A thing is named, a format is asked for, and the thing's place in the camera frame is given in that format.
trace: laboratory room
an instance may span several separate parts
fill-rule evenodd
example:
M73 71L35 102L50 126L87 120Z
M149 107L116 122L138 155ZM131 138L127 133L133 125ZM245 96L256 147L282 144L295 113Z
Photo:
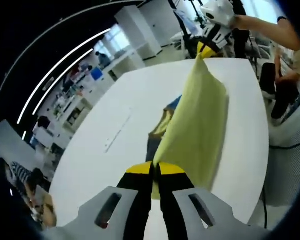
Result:
M4 235L294 238L300 25L282 2L0 8Z

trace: led light strip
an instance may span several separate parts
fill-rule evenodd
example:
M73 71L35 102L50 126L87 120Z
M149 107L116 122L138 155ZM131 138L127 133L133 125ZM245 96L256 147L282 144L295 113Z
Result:
M104 30L100 33L98 33L97 35L89 38L88 40L84 41L83 43L81 43L79 46L77 46L76 48L72 49L67 55L65 55L56 65L53 66L53 68L50 69L50 71L42 78L42 80L39 82L39 84L35 87L35 89L33 90L33 92L31 93L29 99L26 101L20 116L18 118L18 121L16 122L16 124L20 124L21 119L23 117L23 115L25 114L25 111L31 101L31 99L34 97L34 95L36 94L36 92L38 91L38 89L41 87L41 85L45 82L45 80L47 79L47 77L49 77L49 75L64 61L66 60L67 57L69 57L71 54L73 54L75 51L77 51L79 48L81 48L82 46L86 45L87 43L91 42L93 39L96 39L97 37L109 32L111 29L108 28L107 30Z
M83 54L81 57L79 57L77 60L75 60L66 70L63 71L63 73L61 73L61 75L52 83L52 85L49 87L49 89L45 92L45 94L43 95L43 97L41 98L41 100L39 101L38 105L35 107L32 115L35 115L36 112L38 111L40 105L43 103L43 101L45 100L45 98L48 96L49 92L54 88L54 86L60 81L60 79L71 70L71 68L76 65L81 59L83 59L85 56L87 56L89 53L91 53L93 51L93 48L90 49L89 51L87 51L85 54Z
M26 134L27 134L27 131L24 131L24 133L23 133L23 135L22 135L22 140L23 140L23 141L25 140Z

